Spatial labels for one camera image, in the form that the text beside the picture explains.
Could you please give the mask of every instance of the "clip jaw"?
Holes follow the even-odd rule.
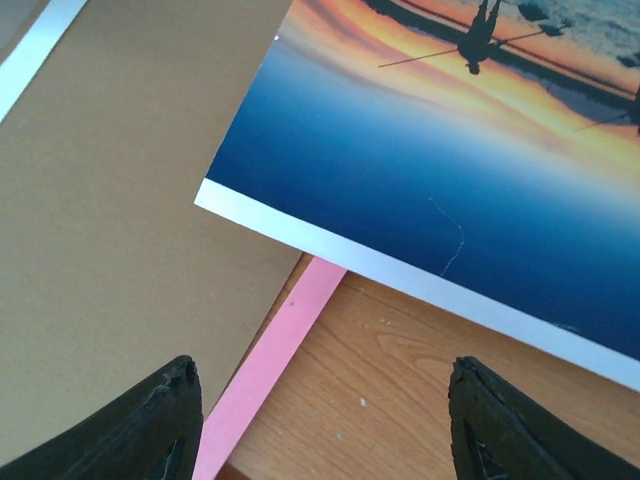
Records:
[[[460,480],[638,480],[640,470],[584,437],[473,357],[449,386]]]
[[[196,366],[180,356],[76,426],[0,467],[0,480],[188,480],[202,424]]]

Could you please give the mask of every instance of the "white border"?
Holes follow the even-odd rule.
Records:
[[[87,0],[49,0],[0,65],[0,125]]]
[[[195,204],[640,392],[640,362],[204,179]]]

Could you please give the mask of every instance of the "table surface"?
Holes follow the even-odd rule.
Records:
[[[309,260],[302,257],[265,324]],[[455,479],[447,389],[455,358],[466,355],[640,466],[639,394],[355,274],[229,463],[252,479]]]

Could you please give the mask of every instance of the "silhouette of person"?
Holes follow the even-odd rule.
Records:
[[[489,18],[487,18],[489,0],[483,0],[469,31],[458,45],[458,53],[467,60],[467,67],[472,75],[480,73],[480,62],[489,58],[491,51],[501,45],[501,43],[491,44],[493,31],[498,20],[500,2],[501,0],[496,0],[493,9],[489,13]]]

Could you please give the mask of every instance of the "scratch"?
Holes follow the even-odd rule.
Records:
[[[460,243],[458,244],[458,248],[456,249],[456,252],[453,254],[453,257],[451,257],[449,259],[449,261],[445,265],[445,267],[442,270],[442,272],[440,272],[440,276],[444,277],[444,275],[449,271],[449,268],[451,267],[451,264],[455,261],[456,258],[458,258],[460,256],[460,252],[462,251],[462,247],[464,247],[464,230],[462,229],[462,225],[460,225],[458,222],[456,222],[453,219],[453,217],[451,217],[451,215],[449,215],[447,212],[442,210],[442,208],[440,208],[440,205],[438,205],[433,198],[429,197],[429,201],[433,204],[434,207],[436,207],[436,209],[445,218],[447,218],[451,223],[453,223],[456,226],[456,228],[458,229],[458,231],[460,232]]]
[[[580,329],[578,327],[574,327],[573,325],[567,325],[564,323],[553,323],[553,322],[549,322],[549,323],[551,323],[551,325],[553,325],[554,327],[558,327],[563,330],[567,330],[569,332],[580,333]]]

